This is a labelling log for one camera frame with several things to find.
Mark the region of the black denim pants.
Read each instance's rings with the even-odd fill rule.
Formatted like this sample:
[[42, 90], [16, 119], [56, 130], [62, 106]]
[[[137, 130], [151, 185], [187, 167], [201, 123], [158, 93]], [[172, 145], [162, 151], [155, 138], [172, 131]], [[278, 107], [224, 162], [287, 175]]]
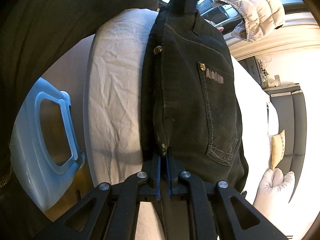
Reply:
[[[257, 211], [241, 196], [248, 175], [234, 68], [223, 35], [197, 0], [161, 7], [146, 46], [140, 103], [144, 163], [161, 158], [161, 200], [152, 202], [166, 239], [250, 239]], [[191, 173], [184, 200], [169, 198], [167, 149]], [[144, 178], [131, 176], [133, 207]]]

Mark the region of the folded white duvet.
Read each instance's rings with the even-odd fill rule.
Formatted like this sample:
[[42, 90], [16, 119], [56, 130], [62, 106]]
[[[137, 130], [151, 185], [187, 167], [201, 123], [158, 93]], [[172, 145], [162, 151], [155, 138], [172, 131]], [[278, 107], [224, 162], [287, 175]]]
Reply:
[[295, 187], [295, 173], [267, 170], [258, 186], [253, 206], [269, 221], [277, 220], [288, 205]]

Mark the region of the yellow decorative pillow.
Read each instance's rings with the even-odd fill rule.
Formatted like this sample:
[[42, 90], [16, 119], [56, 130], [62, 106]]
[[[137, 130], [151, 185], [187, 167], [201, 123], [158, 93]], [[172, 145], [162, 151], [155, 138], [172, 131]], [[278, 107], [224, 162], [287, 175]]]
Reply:
[[270, 137], [271, 155], [269, 167], [271, 170], [274, 170], [276, 166], [280, 163], [280, 161], [283, 159], [285, 153], [285, 145], [285, 130], [282, 130], [279, 134]]

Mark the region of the bed with white sheet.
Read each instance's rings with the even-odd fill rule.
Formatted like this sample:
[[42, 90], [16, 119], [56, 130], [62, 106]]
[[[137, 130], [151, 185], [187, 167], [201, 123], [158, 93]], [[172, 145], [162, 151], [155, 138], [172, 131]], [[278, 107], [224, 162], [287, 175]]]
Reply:
[[[44, 78], [72, 99], [72, 118], [84, 133], [94, 185], [117, 184], [142, 168], [139, 134], [143, 58], [157, 12], [125, 10], [81, 40]], [[238, 61], [235, 93], [242, 114], [242, 141], [249, 165], [246, 200], [253, 203], [270, 157], [268, 124], [277, 124], [268, 95]]]

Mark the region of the dark grey nightstand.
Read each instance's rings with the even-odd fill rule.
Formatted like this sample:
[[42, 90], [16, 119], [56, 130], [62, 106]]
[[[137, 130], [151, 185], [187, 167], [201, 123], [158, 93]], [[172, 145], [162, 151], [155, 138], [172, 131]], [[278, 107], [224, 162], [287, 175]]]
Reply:
[[263, 82], [261, 79], [260, 65], [258, 63], [257, 58], [255, 56], [249, 57], [245, 59], [245, 64], [245, 68], [248, 71], [248, 73], [261, 86]]

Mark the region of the dark grey padded headboard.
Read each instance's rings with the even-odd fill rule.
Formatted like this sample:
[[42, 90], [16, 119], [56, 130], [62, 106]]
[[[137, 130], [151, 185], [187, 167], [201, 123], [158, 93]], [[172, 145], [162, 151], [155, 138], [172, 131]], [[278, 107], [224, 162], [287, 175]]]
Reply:
[[279, 120], [279, 131], [285, 131], [284, 157], [277, 165], [284, 173], [294, 172], [297, 188], [302, 173], [307, 138], [305, 97], [300, 88], [281, 89], [270, 94]]

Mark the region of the items on nightstand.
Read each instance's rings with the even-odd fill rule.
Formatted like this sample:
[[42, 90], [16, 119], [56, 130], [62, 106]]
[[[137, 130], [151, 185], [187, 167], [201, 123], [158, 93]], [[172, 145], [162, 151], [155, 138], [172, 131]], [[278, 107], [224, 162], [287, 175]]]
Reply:
[[266, 68], [264, 67], [263, 62], [260, 59], [257, 59], [258, 66], [260, 70], [260, 77], [261, 77], [261, 87], [262, 89], [279, 87], [281, 85], [281, 81], [279, 76], [271, 77], [270, 74], [267, 72]]

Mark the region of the perforated grey chair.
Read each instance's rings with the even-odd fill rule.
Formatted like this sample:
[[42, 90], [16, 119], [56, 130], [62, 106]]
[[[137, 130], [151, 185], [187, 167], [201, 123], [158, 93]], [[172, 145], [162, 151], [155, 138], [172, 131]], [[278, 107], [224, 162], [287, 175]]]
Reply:
[[214, 0], [199, 0], [197, 3], [197, 9], [205, 20], [220, 24], [238, 16], [238, 12], [231, 5], [213, 5], [213, 1]]

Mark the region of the beige puffer jacket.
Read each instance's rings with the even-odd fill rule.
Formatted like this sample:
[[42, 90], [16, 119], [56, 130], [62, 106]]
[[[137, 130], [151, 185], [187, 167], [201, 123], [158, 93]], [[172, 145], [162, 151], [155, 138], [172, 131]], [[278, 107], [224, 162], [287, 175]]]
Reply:
[[257, 42], [285, 24], [281, 0], [214, 0], [214, 5], [227, 4], [242, 16], [231, 35], [247, 42]]

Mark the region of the cream curtain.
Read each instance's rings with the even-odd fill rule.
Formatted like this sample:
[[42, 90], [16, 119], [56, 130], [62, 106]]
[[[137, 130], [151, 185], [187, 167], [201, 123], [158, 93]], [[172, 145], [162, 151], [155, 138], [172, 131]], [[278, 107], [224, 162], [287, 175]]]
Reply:
[[260, 54], [319, 46], [319, 25], [310, 12], [288, 14], [285, 24], [257, 42], [242, 41], [230, 34], [225, 41], [238, 61]]

